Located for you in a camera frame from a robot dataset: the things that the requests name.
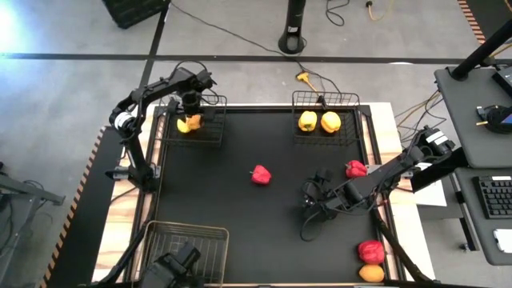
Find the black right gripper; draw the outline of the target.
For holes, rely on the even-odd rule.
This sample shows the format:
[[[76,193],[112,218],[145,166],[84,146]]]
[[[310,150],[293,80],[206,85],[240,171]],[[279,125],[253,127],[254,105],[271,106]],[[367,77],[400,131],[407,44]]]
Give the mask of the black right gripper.
[[[330,182],[333,178],[333,171],[327,168],[317,170],[315,179],[317,182],[305,182],[302,184],[304,197],[303,217],[304,218],[336,218],[337,213],[329,210],[324,205],[325,193],[323,187],[318,183]]]

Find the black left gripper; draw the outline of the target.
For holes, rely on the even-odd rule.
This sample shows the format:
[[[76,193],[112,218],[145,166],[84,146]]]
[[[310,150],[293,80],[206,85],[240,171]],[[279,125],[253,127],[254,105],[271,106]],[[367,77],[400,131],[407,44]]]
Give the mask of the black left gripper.
[[[182,108],[186,115],[193,116],[202,112],[204,122],[212,122],[215,119],[216,107],[205,106],[201,109],[202,94],[195,90],[190,90],[181,94]]]

